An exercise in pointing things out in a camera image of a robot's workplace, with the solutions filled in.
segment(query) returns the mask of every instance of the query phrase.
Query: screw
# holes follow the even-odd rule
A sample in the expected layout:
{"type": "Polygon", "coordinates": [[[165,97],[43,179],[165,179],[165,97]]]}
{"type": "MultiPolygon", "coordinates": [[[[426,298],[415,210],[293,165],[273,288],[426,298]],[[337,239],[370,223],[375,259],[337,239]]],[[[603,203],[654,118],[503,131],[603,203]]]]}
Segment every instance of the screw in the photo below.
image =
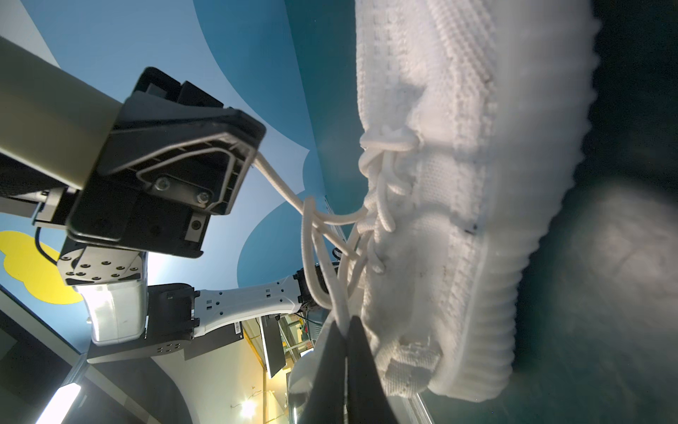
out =
{"type": "Polygon", "coordinates": [[[210,194],[207,191],[201,191],[195,196],[195,200],[197,200],[199,204],[204,205],[210,201],[210,194]]]}
{"type": "Polygon", "coordinates": [[[155,180],[155,189],[158,191],[165,191],[170,187],[170,180],[167,177],[160,177],[155,180]]]}

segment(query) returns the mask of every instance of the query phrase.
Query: black bracket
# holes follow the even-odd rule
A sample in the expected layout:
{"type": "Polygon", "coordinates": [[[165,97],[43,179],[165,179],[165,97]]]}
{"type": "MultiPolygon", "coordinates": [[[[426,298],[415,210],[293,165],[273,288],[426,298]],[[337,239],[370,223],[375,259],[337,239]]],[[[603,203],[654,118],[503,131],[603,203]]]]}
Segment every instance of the black bracket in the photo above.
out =
{"type": "Polygon", "coordinates": [[[66,220],[68,236],[201,256],[210,215],[230,213],[266,132],[221,106],[189,82],[145,70],[66,220]]]}

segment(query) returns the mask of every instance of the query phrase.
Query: white shoelace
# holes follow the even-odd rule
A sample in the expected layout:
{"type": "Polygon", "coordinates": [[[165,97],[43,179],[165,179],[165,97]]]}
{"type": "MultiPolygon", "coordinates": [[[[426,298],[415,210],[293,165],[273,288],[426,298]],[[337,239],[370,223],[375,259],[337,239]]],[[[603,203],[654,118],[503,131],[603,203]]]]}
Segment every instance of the white shoelace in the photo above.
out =
{"type": "Polygon", "coordinates": [[[313,196],[304,201],[299,199],[261,153],[257,153],[254,159],[254,166],[301,213],[302,262],[308,291],[319,306],[334,311],[339,331],[344,336],[348,334],[351,319],[348,298],[358,285],[365,266],[369,262],[374,272],[386,271],[384,263],[376,254],[380,232],[395,231],[395,220],[388,208],[386,192],[391,191],[396,195],[409,195],[412,192],[412,186],[395,175],[393,166],[396,154],[415,149],[418,138],[409,128],[392,131],[388,126],[383,126],[381,130],[375,136],[365,133],[360,139],[365,152],[360,156],[358,166],[368,179],[369,191],[365,196],[364,207],[348,215],[326,214],[316,210],[313,196]],[[357,224],[353,226],[347,242],[327,227],[353,223],[357,224]],[[323,243],[323,236],[343,253],[337,273],[323,243]],[[329,295],[321,288],[315,273],[313,250],[318,257],[329,295]]]}

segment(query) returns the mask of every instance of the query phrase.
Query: wall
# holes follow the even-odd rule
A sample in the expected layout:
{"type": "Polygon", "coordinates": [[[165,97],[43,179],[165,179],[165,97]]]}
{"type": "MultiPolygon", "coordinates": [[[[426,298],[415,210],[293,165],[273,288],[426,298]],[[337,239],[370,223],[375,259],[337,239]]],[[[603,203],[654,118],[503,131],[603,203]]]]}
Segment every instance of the wall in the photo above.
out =
{"type": "MultiPolygon", "coordinates": [[[[278,417],[287,405],[287,374],[290,371],[292,371],[291,368],[280,370],[272,379],[268,379],[268,375],[266,376],[266,390],[269,392],[268,419],[278,417]]],[[[286,419],[281,417],[280,423],[286,422],[286,419]]]]}
{"type": "Polygon", "coordinates": [[[93,367],[162,424],[190,423],[185,399],[152,359],[103,362],[93,367]]]}
{"type": "Polygon", "coordinates": [[[355,2],[285,0],[285,6],[327,201],[335,213],[348,214],[363,205],[367,194],[367,179],[358,170],[363,126],[355,75],[355,2]]]}
{"type": "Polygon", "coordinates": [[[263,390],[264,371],[246,341],[237,341],[217,350],[184,361],[184,352],[153,358],[181,391],[193,424],[262,423],[262,394],[251,398],[256,413],[241,416],[244,402],[263,390]]]}

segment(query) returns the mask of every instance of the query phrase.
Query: fluorescent light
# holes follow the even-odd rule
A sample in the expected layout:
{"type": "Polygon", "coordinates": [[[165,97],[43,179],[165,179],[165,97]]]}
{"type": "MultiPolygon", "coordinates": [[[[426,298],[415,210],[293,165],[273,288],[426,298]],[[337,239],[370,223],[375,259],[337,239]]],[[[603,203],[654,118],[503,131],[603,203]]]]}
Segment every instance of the fluorescent light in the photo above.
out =
{"type": "Polygon", "coordinates": [[[242,410],[240,411],[240,415],[242,415],[245,418],[252,418],[254,417],[254,410],[256,409],[256,404],[252,402],[251,400],[246,400],[242,404],[242,410]]]}
{"type": "Polygon", "coordinates": [[[80,386],[76,383],[59,387],[35,424],[61,424],[75,402],[75,398],[78,397],[78,393],[80,393],[80,386]]]}

